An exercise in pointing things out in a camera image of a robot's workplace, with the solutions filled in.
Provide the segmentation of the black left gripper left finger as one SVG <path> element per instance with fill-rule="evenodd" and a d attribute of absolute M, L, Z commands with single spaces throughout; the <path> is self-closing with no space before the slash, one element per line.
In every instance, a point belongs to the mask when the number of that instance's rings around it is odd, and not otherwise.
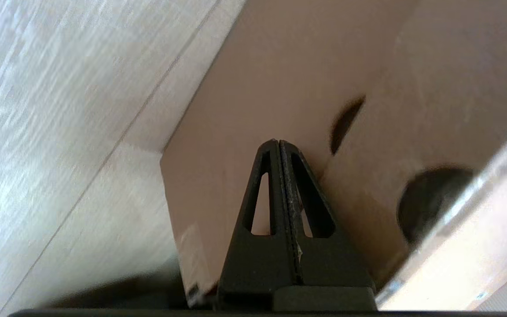
<path fill-rule="evenodd" d="M 269 177 L 268 236 L 251 232 L 262 175 Z M 294 258 L 279 142 L 263 143 L 255 156 L 217 287 L 221 310 L 270 310 L 276 290 L 295 281 Z"/>

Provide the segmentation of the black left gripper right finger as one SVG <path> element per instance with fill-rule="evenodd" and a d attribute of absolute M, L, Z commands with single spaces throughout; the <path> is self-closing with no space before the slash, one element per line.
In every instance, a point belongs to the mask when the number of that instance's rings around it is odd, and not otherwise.
<path fill-rule="evenodd" d="M 301 285 L 375 290 L 358 251 L 301 150 L 279 142 L 296 279 Z"/>

